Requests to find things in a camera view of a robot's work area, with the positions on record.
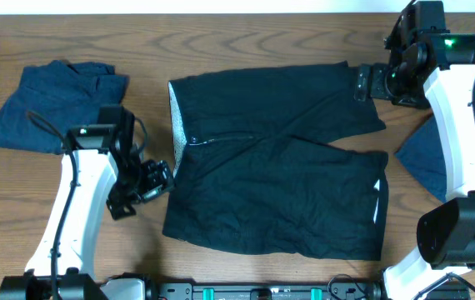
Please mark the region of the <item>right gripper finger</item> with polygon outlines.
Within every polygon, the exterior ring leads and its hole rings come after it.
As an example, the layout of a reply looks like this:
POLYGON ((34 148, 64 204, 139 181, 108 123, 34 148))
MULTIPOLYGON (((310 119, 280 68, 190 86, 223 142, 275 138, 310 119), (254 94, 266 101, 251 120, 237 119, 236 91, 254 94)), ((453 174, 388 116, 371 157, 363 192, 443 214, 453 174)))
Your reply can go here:
POLYGON ((386 89, 386 75, 388 74, 388 65, 384 63, 375 63, 371 66, 370 96, 371 98, 389 100, 390 95, 386 89))
POLYGON ((372 79, 372 67, 362 64, 357 70, 355 90, 353 97, 356 101, 366 102, 370 98, 370 87, 372 79))

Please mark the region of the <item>black shorts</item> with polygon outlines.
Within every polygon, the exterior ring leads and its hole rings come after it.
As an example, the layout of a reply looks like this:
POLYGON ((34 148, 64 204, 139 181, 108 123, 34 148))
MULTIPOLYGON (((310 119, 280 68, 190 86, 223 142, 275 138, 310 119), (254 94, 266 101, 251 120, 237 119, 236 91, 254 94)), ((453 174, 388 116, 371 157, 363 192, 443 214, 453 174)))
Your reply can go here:
POLYGON ((377 261, 388 207, 382 151, 335 147, 384 122, 346 62, 169 82, 176 187, 163 234, 247 255, 377 261))

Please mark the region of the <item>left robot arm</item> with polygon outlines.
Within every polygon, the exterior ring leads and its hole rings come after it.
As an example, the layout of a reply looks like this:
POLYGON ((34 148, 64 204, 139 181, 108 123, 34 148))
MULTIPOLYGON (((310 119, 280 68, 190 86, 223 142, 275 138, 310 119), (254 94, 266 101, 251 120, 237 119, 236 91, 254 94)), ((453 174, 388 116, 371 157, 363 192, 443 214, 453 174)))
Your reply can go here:
POLYGON ((158 289, 142 274, 125 272, 100 283, 94 255, 105 212, 115 220, 135 215, 174 187, 166 162, 142 161, 133 131, 117 125, 75 127, 50 218, 21 276, 6 276, 1 299, 156 299, 158 289))

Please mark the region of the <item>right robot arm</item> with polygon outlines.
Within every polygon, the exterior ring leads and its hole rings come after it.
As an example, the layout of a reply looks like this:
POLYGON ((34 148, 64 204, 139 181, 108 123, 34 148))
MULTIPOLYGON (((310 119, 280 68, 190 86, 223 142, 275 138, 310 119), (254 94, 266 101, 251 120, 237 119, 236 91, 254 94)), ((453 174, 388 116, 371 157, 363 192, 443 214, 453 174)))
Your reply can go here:
POLYGON ((417 224, 417 246, 382 274, 385 299, 424 299, 475 270, 475 34, 422 30, 391 37, 384 75, 362 65, 357 95, 431 108, 446 168, 446 202, 417 224))

